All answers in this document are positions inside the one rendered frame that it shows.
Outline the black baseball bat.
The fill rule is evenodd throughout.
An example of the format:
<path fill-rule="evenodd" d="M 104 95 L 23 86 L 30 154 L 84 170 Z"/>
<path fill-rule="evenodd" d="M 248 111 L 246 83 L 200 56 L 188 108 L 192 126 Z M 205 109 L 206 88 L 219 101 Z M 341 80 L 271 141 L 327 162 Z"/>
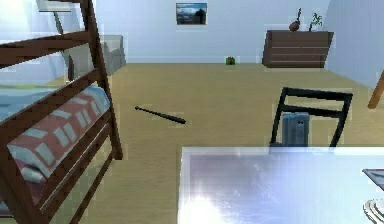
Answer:
<path fill-rule="evenodd" d="M 182 118 L 179 118 L 176 116 L 172 116 L 172 115 L 168 115 L 168 114 L 164 114 L 164 113 L 160 113 L 160 112 L 156 112 L 156 111 L 151 111 L 148 109 L 141 108 L 139 106 L 135 106 L 135 110 L 144 111 L 144 112 L 150 113 L 152 115 L 156 115 L 158 117 L 161 117 L 161 118 L 164 118 L 164 119 L 176 122 L 176 123 L 180 123 L 180 124 L 186 124 L 186 122 L 187 122 L 185 119 L 182 119 Z"/>

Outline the shiny grey table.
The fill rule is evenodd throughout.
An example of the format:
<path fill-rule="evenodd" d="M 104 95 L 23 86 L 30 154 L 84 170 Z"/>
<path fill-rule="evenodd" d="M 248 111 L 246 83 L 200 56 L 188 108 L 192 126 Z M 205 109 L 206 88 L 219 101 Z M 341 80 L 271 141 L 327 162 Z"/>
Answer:
<path fill-rule="evenodd" d="M 177 224 L 373 224 L 384 147 L 184 147 Z"/>

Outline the brown wooden bunk bed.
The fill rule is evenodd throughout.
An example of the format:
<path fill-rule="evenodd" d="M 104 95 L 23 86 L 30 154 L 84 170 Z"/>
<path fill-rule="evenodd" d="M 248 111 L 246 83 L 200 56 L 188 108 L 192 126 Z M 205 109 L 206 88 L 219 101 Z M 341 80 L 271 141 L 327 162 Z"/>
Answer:
<path fill-rule="evenodd" d="M 92 0 L 50 0 L 79 4 L 81 31 L 0 44 L 0 69 L 88 44 L 94 69 L 62 86 L 0 87 L 0 219 L 16 224 L 50 224 L 105 141 L 112 146 L 68 224 L 78 224 L 112 161 L 122 159 L 114 106 Z M 44 184 L 26 181 L 8 144 L 89 86 L 104 90 L 109 109 L 85 132 Z"/>

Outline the framed blue landscape picture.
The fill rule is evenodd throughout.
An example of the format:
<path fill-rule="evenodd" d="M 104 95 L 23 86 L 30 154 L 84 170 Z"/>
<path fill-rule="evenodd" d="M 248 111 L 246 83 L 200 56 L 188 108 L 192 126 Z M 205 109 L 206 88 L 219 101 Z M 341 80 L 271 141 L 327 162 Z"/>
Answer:
<path fill-rule="evenodd" d="M 206 25 L 207 3 L 177 3 L 176 24 L 177 25 Z"/>

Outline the brown wooden chest of drawers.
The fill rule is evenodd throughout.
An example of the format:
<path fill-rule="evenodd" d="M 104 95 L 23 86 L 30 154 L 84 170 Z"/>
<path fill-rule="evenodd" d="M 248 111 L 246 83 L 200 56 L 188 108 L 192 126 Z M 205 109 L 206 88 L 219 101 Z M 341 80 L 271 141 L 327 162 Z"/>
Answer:
<path fill-rule="evenodd" d="M 334 33 L 268 30 L 262 64 L 268 68 L 323 68 Z"/>

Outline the black frame chair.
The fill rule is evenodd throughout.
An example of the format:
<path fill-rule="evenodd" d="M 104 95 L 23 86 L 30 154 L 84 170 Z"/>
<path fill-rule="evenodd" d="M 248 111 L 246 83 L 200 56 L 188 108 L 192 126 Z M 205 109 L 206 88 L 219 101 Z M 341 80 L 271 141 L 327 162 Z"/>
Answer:
<path fill-rule="evenodd" d="M 285 99 L 287 96 L 342 101 L 343 107 L 340 111 L 336 111 L 336 110 L 329 110 L 329 109 L 287 105 L 285 103 Z M 278 132 L 278 126 L 279 126 L 281 115 L 283 112 L 307 112 L 309 115 L 338 119 L 337 128 L 330 142 L 330 147 L 336 147 L 340 140 L 340 137 L 342 135 L 342 132 L 346 123 L 349 108 L 352 102 L 352 97 L 353 97 L 352 93 L 283 87 L 281 90 L 278 106 L 277 106 L 275 117 L 274 117 L 272 134 L 271 134 L 269 145 L 272 147 L 275 147 L 277 145 L 276 137 Z"/>

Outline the brown wooden leg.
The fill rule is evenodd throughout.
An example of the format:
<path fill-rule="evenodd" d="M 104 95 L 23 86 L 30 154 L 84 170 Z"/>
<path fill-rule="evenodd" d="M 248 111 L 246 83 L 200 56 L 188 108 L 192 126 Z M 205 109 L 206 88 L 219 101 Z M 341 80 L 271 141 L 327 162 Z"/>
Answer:
<path fill-rule="evenodd" d="M 383 93 L 384 93 L 384 70 L 381 73 L 381 76 L 377 82 L 377 85 L 376 85 L 373 93 L 372 93 L 372 96 L 369 100 L 367 107 L 369 109 L 375 109 L 377 107 L 378 102 L 379 102 Z"/>

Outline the grey flat book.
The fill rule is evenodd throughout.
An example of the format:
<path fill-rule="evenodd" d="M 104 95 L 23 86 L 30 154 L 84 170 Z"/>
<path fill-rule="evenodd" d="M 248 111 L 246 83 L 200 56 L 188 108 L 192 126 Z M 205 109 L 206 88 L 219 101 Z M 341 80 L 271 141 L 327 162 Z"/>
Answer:
<path fill-rule="evenodd" d="M 363 169 L 362 172 L 384 191 L 384 169 Z"/>

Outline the grey blue box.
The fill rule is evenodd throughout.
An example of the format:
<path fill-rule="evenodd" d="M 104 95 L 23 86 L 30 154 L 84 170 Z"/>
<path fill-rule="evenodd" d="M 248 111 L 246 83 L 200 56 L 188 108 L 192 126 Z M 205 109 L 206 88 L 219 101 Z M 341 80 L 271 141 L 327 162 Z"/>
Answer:
<path fill-rule="evenodd" d="M 282 143 L 285 146 L 307 147 L 310 116 L 305 112 L 283 115 Z"/>

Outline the white stacked plates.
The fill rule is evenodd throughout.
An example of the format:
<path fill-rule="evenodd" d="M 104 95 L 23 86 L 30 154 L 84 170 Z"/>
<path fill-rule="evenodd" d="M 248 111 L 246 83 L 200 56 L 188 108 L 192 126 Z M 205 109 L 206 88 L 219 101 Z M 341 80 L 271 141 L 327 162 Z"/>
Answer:
<path fill-rule="evenodd" d="M 373 224 L 384 224 L 384 199 L 366 201 L 363 211 Z"/>

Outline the brown round vase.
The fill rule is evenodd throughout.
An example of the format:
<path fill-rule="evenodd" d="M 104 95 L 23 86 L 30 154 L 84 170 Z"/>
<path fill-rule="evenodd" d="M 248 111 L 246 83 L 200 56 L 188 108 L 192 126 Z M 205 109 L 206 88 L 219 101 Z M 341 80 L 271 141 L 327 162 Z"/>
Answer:
<path fill-rule="evenodd" d="M 296 20 L 289 25 L 289 30 L 291 32 L 296 32 L 299 30 L 299 28 L 300 28 L 300 16 L 301 16 L 301 10 L 298 10 Z"/>

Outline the small green house plant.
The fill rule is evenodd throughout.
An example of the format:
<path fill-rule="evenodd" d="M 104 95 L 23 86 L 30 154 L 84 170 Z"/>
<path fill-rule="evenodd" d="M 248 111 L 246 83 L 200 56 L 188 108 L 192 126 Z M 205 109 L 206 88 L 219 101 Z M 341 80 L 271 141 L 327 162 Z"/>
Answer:
<path fill-rule="evenodd" d="M 309 31 L 310 32 L 319 31 L 322 25 L 323 25 L 322 16 L 314 12 L 312 15 L 312 21 L 309 25 Z"/>

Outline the red white checked blanket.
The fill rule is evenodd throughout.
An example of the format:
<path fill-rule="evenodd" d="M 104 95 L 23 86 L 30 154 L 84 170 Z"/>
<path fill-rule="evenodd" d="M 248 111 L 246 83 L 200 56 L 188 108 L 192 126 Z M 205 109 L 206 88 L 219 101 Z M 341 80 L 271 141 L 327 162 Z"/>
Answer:
<path fill-rule="evenodd" d="M 89 86 L 12 140 L 8 149 L 23 178 L 44 184 L 109 106 L 104 90 Z"/>

